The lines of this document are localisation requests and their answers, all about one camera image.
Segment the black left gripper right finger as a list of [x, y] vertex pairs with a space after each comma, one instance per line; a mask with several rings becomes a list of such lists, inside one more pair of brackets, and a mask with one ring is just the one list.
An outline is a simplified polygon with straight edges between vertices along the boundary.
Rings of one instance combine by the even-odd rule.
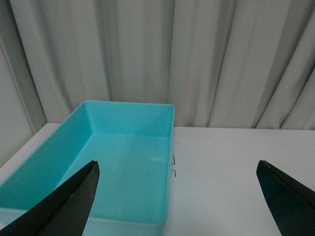
[[256, 175], [268, 208], [283, 236], [315, 234], [315, 192], [265, 160]]

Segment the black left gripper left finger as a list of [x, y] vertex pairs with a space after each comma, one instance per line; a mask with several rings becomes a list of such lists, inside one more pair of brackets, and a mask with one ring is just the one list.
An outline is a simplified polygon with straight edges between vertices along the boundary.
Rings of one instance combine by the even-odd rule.
[[1, 229], [2, 236], [81, 236], [100, 176], [91, 161], [42, 201]]

